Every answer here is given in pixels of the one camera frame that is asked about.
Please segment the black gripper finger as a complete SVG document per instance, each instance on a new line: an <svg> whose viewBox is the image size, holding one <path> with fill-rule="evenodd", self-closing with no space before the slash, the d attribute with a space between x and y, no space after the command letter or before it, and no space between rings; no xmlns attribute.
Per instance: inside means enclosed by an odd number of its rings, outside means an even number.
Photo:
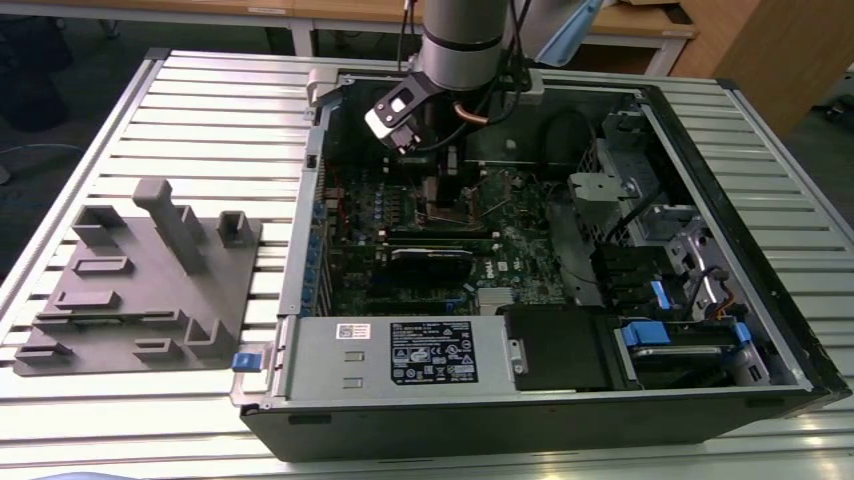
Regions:
<svg viewBox="0 0 854 480"><path fill-rule="evenodd" d="M438 205L454 206L459 200L464 179L460 175L459 149L448 146L439 155Z"/></svg>

